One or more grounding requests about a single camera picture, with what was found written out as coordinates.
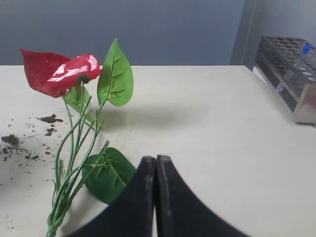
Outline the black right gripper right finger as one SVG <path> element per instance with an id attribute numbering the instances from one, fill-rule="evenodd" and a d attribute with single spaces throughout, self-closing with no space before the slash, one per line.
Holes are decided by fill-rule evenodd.
<path id="1" fill-rule="evenodd" d="M 159 237 L 245 237 L 192 192 L 169 156 L 158 155 L 155 209 Z"/>

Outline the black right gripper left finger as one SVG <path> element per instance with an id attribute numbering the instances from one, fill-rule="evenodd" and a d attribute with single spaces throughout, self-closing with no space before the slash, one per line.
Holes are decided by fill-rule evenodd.
<path id="1" fill-rule="evenodd" d="M 142 157 L 131 181 L 119 196 L 70 237 L 151 237 L 156 159 Z"/>

